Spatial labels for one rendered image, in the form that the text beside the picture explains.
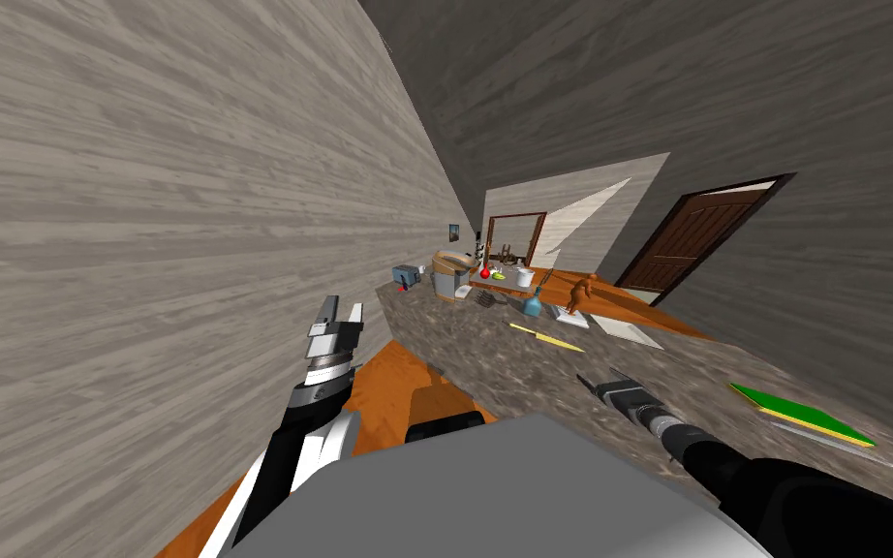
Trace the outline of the green book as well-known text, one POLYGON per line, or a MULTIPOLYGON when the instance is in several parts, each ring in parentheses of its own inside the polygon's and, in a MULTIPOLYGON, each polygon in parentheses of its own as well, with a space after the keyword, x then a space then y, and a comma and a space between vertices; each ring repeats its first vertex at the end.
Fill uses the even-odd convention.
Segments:
POLYGON ((872 448, 876 445, 865 434, 820 409, 738 384, 729 384, 729 386, 764 414, 804 426, 858 447, 872 448))

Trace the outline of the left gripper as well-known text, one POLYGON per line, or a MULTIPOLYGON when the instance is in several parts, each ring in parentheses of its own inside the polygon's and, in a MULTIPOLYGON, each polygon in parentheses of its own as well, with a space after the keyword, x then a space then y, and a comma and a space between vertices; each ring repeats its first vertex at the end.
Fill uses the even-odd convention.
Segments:
POLYGON ((356 303, 348 319, 340 322, 336 321, 338 305, 338 295, 325 297, 316 320, 310 326, 306 358, 337 355, 356 349, 363 330, 363 304, 356 303))

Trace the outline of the yellow knife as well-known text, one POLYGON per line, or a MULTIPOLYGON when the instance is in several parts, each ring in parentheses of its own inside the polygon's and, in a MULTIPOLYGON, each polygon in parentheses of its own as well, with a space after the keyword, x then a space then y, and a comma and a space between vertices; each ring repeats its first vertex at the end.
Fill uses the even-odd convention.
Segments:
POLYGON ((527 334, 533 336, 533 337, 536 338, 536 340, 538 340, 538 341, 541 341, 541 342, 544 342, 544 343, 548 343, 548 344, 551 344, 551 345, 554 345, 554 346, 557 346, 557 347, 561 347, 561 348, 564 348, 564 349, 568 349, 568 350, 571 350, 571 351, 575 351, 575 352, 579 352, 579 353, 584 353, 584 350, 583 350, 582 348, 580 348, 580 347, 578 347, 578 346, 576 346, 576 345, 573 345, 573 344, 571 344, 571 343, 569 343, 569 342, 563 341, 563 340, 561 340, 561 338, 553 337, 553 336, 551 336, 551 335, 547 335, 547 334, 544 334, 544 333, 541 333, 541 332, 538 332, 538 331, 529 329, 529 328, 527 328, 527 327, 525 327, 525 326, 523 326, 523 325, 517 325, 517 324, 514 324, 514 323, 509 323, 508 325, 510 325, 511 327, 513 327, 513 328, 515 328, 515 329, 517 329, 517 330, 519 330, 519 331, 521 331, 521 332, 524 332, 524 333, 527 333, 527 334))

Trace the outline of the dark brown door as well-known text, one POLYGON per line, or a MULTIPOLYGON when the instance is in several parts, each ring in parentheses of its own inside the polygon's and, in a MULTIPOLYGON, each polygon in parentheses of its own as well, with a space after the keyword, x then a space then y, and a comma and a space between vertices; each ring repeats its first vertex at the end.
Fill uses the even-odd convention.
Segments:
POLYGON ((615 286, 655 306, 771 200, 795 174, 683 195, 669 209, 615 286))

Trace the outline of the brown figurine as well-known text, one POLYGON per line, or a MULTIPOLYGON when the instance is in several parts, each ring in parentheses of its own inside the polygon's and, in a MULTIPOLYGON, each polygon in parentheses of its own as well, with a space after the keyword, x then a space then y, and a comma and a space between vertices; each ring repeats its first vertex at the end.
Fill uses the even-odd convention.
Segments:
POLYGON ((596 273, 590 273, 578 280, 570 291, 570 301, 565 308, 569 315, 573 315, 585 300, 592 296, 593 282, 599 280, 600 277, 596 273))

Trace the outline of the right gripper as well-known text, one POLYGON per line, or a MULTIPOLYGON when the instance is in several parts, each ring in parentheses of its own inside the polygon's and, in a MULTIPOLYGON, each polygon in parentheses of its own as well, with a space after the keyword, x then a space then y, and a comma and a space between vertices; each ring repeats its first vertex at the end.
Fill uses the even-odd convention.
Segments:
POLYGON ((633 378, 614 367, 609 368, 609 376, 612 382, 598 386, 581 375, 576 375, 576 378, 589 393, 595 395, 605 405, 619 411, 631 423, 643 424, 640 419, 641 413, 649 409, 662 409, 662 402, 633 378))

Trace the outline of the brown framed mirror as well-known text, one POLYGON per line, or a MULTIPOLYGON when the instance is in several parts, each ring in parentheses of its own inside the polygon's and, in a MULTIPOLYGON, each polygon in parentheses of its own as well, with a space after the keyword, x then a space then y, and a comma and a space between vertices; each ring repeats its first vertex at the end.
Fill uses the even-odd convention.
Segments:
POLYGON ((531 266, 546 212, 493 215, 485 233, 485 257, 501 264, 531 266))

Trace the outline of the white flat sheet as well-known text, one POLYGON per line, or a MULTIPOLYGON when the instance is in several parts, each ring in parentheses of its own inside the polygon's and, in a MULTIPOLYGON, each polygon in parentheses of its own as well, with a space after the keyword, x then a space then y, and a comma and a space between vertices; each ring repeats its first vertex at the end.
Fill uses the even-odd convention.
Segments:
POLYGON ((654 338, 642 331, 638 325, 631 324, 595 314, 590 314, 590 318, 604 331, 607 335, 622 340, 630 341, 639 345, 645 345, 654 349, 662 350, 662 346, 657 343, 654 338))

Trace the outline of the white book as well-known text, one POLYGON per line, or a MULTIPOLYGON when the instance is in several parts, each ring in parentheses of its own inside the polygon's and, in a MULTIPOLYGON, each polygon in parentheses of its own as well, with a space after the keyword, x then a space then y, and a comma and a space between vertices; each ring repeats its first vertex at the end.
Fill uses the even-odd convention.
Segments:
POLYGON ((589 322, 586 316, 580 311, 569 313, 566 311, 566 308, 564 306, 551 304, 549 305, 549 312, 551 312, 553 318, 557 322, 585 329, 589 326, 589 322))

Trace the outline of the tan and grey coffee machine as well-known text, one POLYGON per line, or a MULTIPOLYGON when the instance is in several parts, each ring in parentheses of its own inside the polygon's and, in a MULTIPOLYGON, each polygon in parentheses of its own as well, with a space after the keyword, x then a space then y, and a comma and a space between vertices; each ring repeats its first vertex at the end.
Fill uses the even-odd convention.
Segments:
POLYGON ((432 257, 432 280, 435 294, 448 302, 464 300, 471 290, 471 272, 477 268, 475 257, 455 251, 440 250, 432 257))

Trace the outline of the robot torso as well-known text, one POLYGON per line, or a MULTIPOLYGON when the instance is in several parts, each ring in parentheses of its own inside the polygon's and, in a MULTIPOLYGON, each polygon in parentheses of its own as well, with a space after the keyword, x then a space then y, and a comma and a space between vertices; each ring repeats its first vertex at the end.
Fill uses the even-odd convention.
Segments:
POLYGON ((544 415, 322 467, 225 558, 770 558, 698 495, 544 415))

